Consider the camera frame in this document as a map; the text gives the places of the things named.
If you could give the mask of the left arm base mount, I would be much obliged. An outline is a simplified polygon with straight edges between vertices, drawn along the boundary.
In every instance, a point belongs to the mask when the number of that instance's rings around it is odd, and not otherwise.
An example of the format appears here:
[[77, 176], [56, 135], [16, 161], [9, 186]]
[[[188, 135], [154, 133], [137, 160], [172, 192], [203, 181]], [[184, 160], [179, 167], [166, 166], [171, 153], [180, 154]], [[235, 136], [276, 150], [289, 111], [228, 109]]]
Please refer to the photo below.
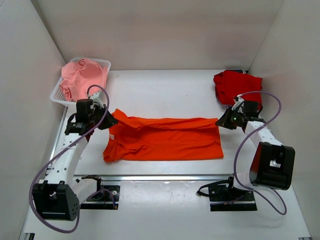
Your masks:
[[118, 210], [121, 184], [119, 181], [108, 181], [102, 176], [85, 175], [77, 177], [81, 184], [79, 202], [84, 210]]

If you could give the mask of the orange t shirt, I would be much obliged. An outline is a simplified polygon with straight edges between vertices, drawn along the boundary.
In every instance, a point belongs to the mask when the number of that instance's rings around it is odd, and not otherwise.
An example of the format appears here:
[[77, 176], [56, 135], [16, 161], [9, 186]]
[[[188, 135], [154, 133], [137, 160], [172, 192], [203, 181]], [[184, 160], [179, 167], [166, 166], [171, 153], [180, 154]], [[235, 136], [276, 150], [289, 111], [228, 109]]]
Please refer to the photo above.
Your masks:
[[217, 118], [142, 118], [116, 109], [103, 152], [107, 163], [198, 161], [224, 157]]

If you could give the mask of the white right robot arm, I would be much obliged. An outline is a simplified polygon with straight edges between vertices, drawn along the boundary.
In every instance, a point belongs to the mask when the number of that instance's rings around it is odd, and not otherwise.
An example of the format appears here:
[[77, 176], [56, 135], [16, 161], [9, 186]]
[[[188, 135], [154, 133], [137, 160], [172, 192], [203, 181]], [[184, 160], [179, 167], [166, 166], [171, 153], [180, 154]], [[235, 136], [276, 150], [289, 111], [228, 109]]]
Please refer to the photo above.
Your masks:
[[215, 123], [229, 130], [241, 128], [256, 148], [249, 171], [237, 173], [235, 170], [233, 182], [224, 187], [224, 195], [229, 200], [240, 197], [242, 190], [268, 188], [285, 191], [291, 186], [296, 152], [273, 136], [266, 121], [259, 117], [262, 108], [259, 102], [236, 97], [234, 105], [228, 107]]

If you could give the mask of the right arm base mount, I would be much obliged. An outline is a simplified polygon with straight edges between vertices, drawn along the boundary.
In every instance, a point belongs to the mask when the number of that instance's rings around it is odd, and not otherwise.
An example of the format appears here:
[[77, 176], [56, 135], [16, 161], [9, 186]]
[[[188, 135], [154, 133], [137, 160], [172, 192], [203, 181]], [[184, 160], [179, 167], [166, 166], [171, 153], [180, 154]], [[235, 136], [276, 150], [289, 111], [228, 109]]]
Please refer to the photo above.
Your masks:
[[211, 212], [254, 212], [257, 211], [252, 191], [233, 186], [234, 178], [219, 180], [201, 186], [196, 194], [209, 198]]

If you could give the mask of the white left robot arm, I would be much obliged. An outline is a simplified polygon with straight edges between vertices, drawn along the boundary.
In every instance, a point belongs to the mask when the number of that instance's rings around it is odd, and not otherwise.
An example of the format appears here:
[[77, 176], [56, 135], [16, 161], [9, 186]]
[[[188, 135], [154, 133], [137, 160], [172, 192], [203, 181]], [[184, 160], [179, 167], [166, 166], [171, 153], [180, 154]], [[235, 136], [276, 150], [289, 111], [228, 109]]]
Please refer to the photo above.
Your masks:
[[95, 129], [106, 130], [117, 123], [101, 100], [87, 98], [76, 102], [76, 112], [67, 120], [61, 151], [43, 182], [35, 183], [31, 190], [35, 210], [43, 219], [74, 221], [83, 202], [104, 195], [99, 176], [75, 179], [74, 175]]

